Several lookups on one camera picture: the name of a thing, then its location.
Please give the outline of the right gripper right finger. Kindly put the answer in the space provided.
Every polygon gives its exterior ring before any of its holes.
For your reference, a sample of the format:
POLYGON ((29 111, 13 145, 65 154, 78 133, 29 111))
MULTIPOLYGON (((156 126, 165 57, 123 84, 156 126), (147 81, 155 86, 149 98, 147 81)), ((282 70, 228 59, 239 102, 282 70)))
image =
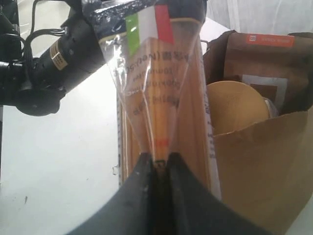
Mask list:
POLYGON ((264 229, 236 214, 195 177, 181 155, 168 159, 177 235, 263 235, 264 229))

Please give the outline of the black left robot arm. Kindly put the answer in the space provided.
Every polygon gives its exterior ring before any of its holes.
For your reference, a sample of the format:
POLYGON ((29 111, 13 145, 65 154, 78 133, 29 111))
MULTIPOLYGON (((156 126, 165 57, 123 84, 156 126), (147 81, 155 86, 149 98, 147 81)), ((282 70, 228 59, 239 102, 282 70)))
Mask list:
POLYGON ((42 117, 59 111, 60 101, 105 61, 79 0, 68 0, 60 28, 19 32, 18 4, 0 3, 0 104, 42 117))

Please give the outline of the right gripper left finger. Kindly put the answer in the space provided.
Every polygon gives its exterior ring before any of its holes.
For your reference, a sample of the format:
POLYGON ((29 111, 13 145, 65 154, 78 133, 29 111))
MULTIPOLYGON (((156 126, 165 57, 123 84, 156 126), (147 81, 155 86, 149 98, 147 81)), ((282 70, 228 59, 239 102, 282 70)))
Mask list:
POLYGON ((133 172, 116 194, 92 217, 69 235, 151 235, 151 155, 142 153, 133 172))

